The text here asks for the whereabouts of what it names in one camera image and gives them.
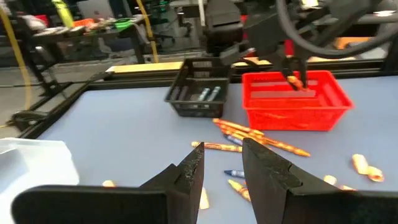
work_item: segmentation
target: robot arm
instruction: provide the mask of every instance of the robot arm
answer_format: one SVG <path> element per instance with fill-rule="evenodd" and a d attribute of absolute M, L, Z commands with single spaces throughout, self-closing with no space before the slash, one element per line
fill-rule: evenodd
<path fill-rule="evenodd" d="M 240 21 L 239 9 L 231 1 L 210 1 L 205 14 L 207 53 L 220 57 L 225 64 L 232 64 L 254 48 L 260 60 L 268 60 L 274 65 L 274 70 L 282 72 L 294 90 L 300 90 L 307 87 L 307 60 L 311 56 L 333 59 L 350 57 L 378 47 L 398 35 L 398 25 L 395 25 L 387 32 L 350 49 L 325 49 L 358 21 L 373 24 L 391 22 L 391 19 L 398 21 L 396 16 L 366 15 L 379 11 L 380 6 L 385 11 L 386 5 L 395 11 L 396 5 L 391 0 L 332 0 L 323 2 L 321 8 L 308 13 L 303 10 L 301 1 L 286 1 L 255 2 L 254 7 L 248 8 L 245 25 Z M 326 21 L 330 23 L 333 20 L 332 24 L 319 34 L 311 32 L 315 23 L 321 24 L 323 18 L 328 16 L 331 17 Z M 243 32 L 247 40 L 242 39 Z M 292 57 L 286 57 L 284 53 L 282 43 L 287 39 L 294 43 Z M 298 70 L 300 80 L 293 74 L 294 70 Z"/>

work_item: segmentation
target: blue table surface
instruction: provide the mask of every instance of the blue table surface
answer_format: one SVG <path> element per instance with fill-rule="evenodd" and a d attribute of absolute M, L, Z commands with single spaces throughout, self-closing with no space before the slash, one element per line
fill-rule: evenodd
<path fill-rule="evenodd" d="M 396 191 L 398 77 L 339 83 L 356 107 L 332 131 L 265 131 L 272 138 L 307 150 L 312 157 L 279 149 L 275 152 L 321 179 L 335 176 L 338 185 Z M 120 186 L 139 186 L 170 163 L 178 164 L 192 150 L 192 141 L 230 144 L 211 119 L 179 117 L 164 102 L 167 90 L 88 91 L 39 139 L 66 142 L 81 185 L 101 185 L 111 179 Z M 230 86 L 223 118 L 248 125 L 241 92 L 240 84 Z M 375 183 L 358 175 L 351 163 L 355 153 L 364 154 L 369 164 L 380 168 L 385 181 Z M 256 222 L 251 204 L 233 191 L 223 173 L 242 168 L 241 154 L 206 150 L 203 186 L 210 209 L 199 211 L 199 224 Z"/>

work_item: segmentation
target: black mesh basket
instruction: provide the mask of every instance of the black mesh basket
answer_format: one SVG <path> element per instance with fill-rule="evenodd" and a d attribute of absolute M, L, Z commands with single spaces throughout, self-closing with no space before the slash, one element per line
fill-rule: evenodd
<path fill-rule="evenodd" d="M 220 118 L 233 70 L 219 58 L 185 59 L 165 101 L 180 116 Z M 205 89 L 209 90 L 203 97 Z"/>

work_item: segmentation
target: red basket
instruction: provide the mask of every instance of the red basket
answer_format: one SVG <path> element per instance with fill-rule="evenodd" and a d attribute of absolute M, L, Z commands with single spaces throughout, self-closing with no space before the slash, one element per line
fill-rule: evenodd
<path fill-rule="evenodd" d="M 329 131 L 354 107 L 329 71 L 307 76 L 308 91 L 293 91 L 280 72 L 244 74 L 243 108 L 250 128 Z"/>

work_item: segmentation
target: crayon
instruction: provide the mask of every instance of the crayon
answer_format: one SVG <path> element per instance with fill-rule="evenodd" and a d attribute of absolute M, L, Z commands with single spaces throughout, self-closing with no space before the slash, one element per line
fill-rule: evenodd
<path fill-rule="evenodd" d="M 200 202 L 199 202 L 199 209 L 207 209 L 209 208 L 209 199 L 207 197 L 207 192 L 204 187 L 201 188 L 201 194 L 200 194 Z"/>
<path fill-rule="evenodd" d="M 376 167 L 369 166 L 368 167 L 368 177 L 369 179 L 375 181 L 375 182 L 383 182 L 384 181 L 384 176 L 381 170 L 379 170 Z"/>
<path fill-rule="evenodd" d="M 356 189 L 348 187 L 348 186 L 345 186 L 345 185 L 341 186 L 340 189 L 341 190 L 354 190 L 354 191 L 357 191 Z"/>
<path fill-rule="evenodd" d="M 239 145 L 239 146 L 243 146 L 243 142 L 242 142 L 242 140 L 240 140 L 240 139 L 234 138 L 233 136 L 230 136 L 230 135 L 227 135 L 227 134 L 224 134 L 224 137 L 225 137 L 228 141 L 230 141 L 230 142 L 232 142 L 232 143 L 235 143 L 235 144 L 237 144 L 237 145 Z"/>
<path fill-rule="evenodd" d="M 211 92 L 210 96 L 207 98 L 206 101 L 213 101 L 220 92 L 220 90 L 221 90 L 220 86 L 214 87 L 214 90 Z"/>
<path fill-rule="evenodd" d="M 258 131 L 258 130 L 255 130 L 255 129 L 251 129 L 251 128 L 242 126 L 240 124 L 235 124 L 235 123 L 232 123 L 232 122 L 229 122 L 229 121 L 225 121 L 225 120 L 222 120 L 222 119 L 214 118 L 213 122 L 216 123 L 216 124 L 219 124 L 219 125 L 225 124 L 225 125 L 227 125 L 229 127 L 238 129 L 240 131 L 244 131 L 246 133 L 252 132 L 252 133 L 255 133 L 255 134 L 258 134 L 258 135 L 264 135 L 264 133 L 262 133 L 261 131 Z"/>
<path fill-rule="evenodd" d="M 261 140 L 265 141 L 266 144 L 268 144 L 268 145 L 277 147 L 279 149 L 283 149 L 283 150 L 288 151 L 288 152 L 293 152 L 296 155 L 305 156 L 305 157 L 310 157 L 311 156 L 311 154 L 309 152 L 304 151 L 303 149 L 297 148 L 295 146 L 292 146 L 290 144 L 286 144 L 284 142 L 281 142 L 281 141 L 278 141 L 278 140 L 275 140 L 275 139 L 271 139 L 271 138 L 268 138 L 268 137 L 265 137 L 265 136 L 255 135 L 253 133 L 251 133 L 249 135 L 256 136 L 258 139 L 261 139 Z"/>
<path fill-rule="evenodd" d="M 203 101 L 206 98 L 206 95 L 210 92 L 209 88 L 204 88 L 197 101 Z"/>
<path fill-rule="evenodd" d="M 297 77 L 290 75 L 287 77 L 287 81 L 296 86 L 299 90 L 303 90 L 303 82 L 301 82 Z"/>
<path fill-rule="evenodd" d="M 257 141 L 258 143 L 260 143 L 260 144 L 262 144 L 262 145 L 267 144 L 266 141 L 264 141 L 264 140 L 262 140 L 262 139 L 255 138 L 255 137 L 253 137 L 253 136 L 250 136 L 250 135 L 248 135 L 247 133 L 244 133 L 244 132 L 242 132 L 242 131 L 238 131 L 238 130 L 235 130 L 235 129 L 230 128 L 230 127 L 227 127 L 226 129 L 223 129 L 223 128 L 225 128 L 225 127 L 227 127 L 227 126 L 225 126 L 225 125 L 223 125 L 223 124 L 220 126 L 221 132 L 222 132 L 222 133 L 227 134 L 227 135 L 230 135 L 230 136 L 232 136 L 232 137 L 234 137 L 234 138 L 237 138 L 237 139 L 239 139 L 239 140 L 241 140 L 241 141 L 243 141 L 244 138 L 251 138 L 251 139 Z"/>
<path fill-rule="evenodd" d="M 362 174 L 362 175 L 368 174 L 369 165 L 368 165 L 368 162 L 366 161 L 366 158 L 363 155 L 354 154 L 353 155 L 353 165 L 359 174 Z"/>
<path fill-rule="evenodd" d="M 324 176 L 323 181 L 333 186 L 337 183 L 336 177 L 333 177 L 332 175 Z"/>
<path fill-rule="evenodd" d="M 237 191 L 244 199 L 250 200 L 250 195 L 249 195 L 249 190 L 247 188 L 244 188 L 240 183 L 235 182 L 233 180 L 228 180 L 228 183 L 232 186 L 232 188 Z"/>
<path fill-rule="evenodd" d="M 224 170 L 224 173 L 230 175 L 231 177 L 244 178 L 243 170 Z"/>
<path fill-rule="evenodd" d="M 102 183 L 103 187 L 116 187 L 112 180 L 105 180 Z"/>
<path fill-rule="evenodd" d="M 200 142 L 191 142 L 192 147 L 197 147 L 199 144 L 200 144 Z M 227 145 L 227 144 L 217 144 L 217 143 L 205 142 L 205 148 L 229 151 L 229 152 L 242 152 L 242 146 L 234 146 L 234 145 Z"/>

